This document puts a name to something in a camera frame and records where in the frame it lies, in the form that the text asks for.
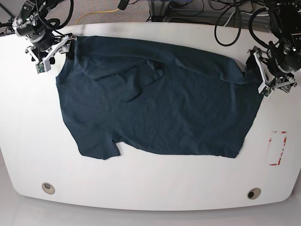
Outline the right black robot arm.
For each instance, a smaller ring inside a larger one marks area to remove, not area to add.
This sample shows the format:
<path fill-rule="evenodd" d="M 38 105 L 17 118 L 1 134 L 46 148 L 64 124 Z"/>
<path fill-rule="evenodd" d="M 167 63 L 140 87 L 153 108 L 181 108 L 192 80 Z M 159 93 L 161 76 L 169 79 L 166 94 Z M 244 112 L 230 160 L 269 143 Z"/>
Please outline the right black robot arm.
<path fill-rule="evenodd" d="M 53 65 L 54 55 L 57 52 L 69 52 L 70 42 L 75 39 L 72 34 L 59 32 L 71 19 L 74 1 L 70 1 L 69 13 L 63 23 L 58 18 L 46 19 L 48 13 L 61 2 L 61 0 L 27 0 L 12 21 L 11 28 L 15 34 L 31 43 L 25 53 L 30 54 L 31 61 L 37 65 L 38 71 L 45 69 L 46 64 Z"/>

